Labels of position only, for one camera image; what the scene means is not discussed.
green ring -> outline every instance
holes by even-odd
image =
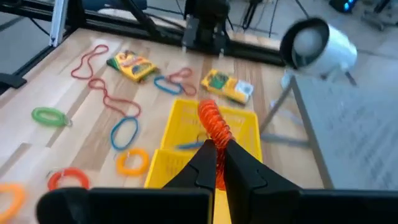
[[[43,117],[43,114],[54,116],[55,119],[48,119]],[[40,107],[32,111],[32,118],[40,124],[47,126],[63,127],[69,123],[67,116],[61,111],[54,108]]]

orange ring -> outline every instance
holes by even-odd
[[[142,165],[140,166],[140,168],[127,169],[127,168],[124,167],[124,162],[131,155],[141,156]],[[138,176],[138,175],[143,174],[148,169],[148,165],[149,165],[149,156],[148,156],[148,153],[146,153],[145,150],[143,150],[143,149],[129,149],[127,152],[121,153],[120,156],[118,157],[118,159],[116,161],[116,170],[120,174]]]
[[[0,213],[0,223],[5,223],[8,219],[14,217],[25,201],[26,193],[24,188],[18,184],[0,184],[0,193],[10,192],[14,195],[14,201],[11,206],[3,213]]]
[[[90,181],[88,180],[88,177],[86,176],[86,174],[83,171],[81,171],[80,169],[77,169],[74,167],[69,167],[69,168],[66,168],[66,169],[63,169],[61,171],[54,173],[50,177],[49,182],[47,183],[47,187],[49,188],[49,190],[57,189],[58,181],[61,179],[61,177],[65,177],[65,176],[76,177],[76,179],[78,179],[80,181],[80,184],[82,187],[84,187],[85,189],[90,188]]]

wooden table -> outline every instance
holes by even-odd
[[[233,38],[279,47],[278,41],[263,37],[235,34]],[[142,187],[144,184],[146,174],[126,178],[116,173],[115,150],[110,145],[109,132],[121,115],[103,106],[102,91],[90,91],[87,81],[70,76],[82,55],[98,44],[108,45],[109,52],[91,61],[95,76],[106,80],[111,95],[134,100],[142,106],[141,130],[132,147],[143,147],[150,156],[160,146],[176,97],[160,91],[152,82],[135,84],[107,66],[105,61],[116,52],[133,50],[157,64],[163,74],[184,66],[192,68],[194,76],[189,81],[198,88],[194,98],[212,98],[219,105],[236,106],[199,88],[199,82],[211,68],[231,72],[254,85],[254,94],[245,109],[256,112],[259,121],[265,118],[270,102],[282,91],[279,83],[283,69],[279,67],[189,51],[184,54],[178,47],[79,29],[24,77],[28,80],[25,86],[0,96],[0,184],[17,182],[24,185],[28,193],[26,203],[13,220],[15,223],[35,223],[35,203],[48,191],[46,175],[60,167],[82,169],[92,187]],[[88,68],[85,66],[80,74],[88,74]],[[49,128],[36,123],[30,113],[39,106],[65,112],[72,118],[73,126]],[[293,98],[284,107],[298,113]],[[127,114],[135,110],[124,105],[121,108]],[[133,129],[133,125],[123,126],[117,141],[126,142]],[[306,138],[303,127],[279,115],[271,123],[269,132]],[[264,163],[285,178],[305,188],[322,187],[311,149],[262,143],[262,150]],[[136,159],[132,163],[136,166],[140,161]],[[62,182],[63,186],[76,184],[68,178]],[[0,197],[0,211],[9,206],[6,203],[9,199],[6,195]]]

orange coiled cord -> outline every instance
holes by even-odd
[[[198,114],[202,125],[214,140],[217,148],[216,188],[225,190],[224,152],[228,141],[233,139],[232,133],[214,100],[202,100],[199,103]]]

yellow plastic basket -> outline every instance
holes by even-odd
[[[145,187],[162,188],[175,177],[195,154],[195,151],[176,151],[179,144],[192,143],[205,129],[197,115],[198,102],[174,102],[160,149],[155,151]],[[231,128],[236,141],[262,162],[257,116],[250,111],[220,106],[221,114]],[[216,190],[214,223],[231,223],[225,191]]]

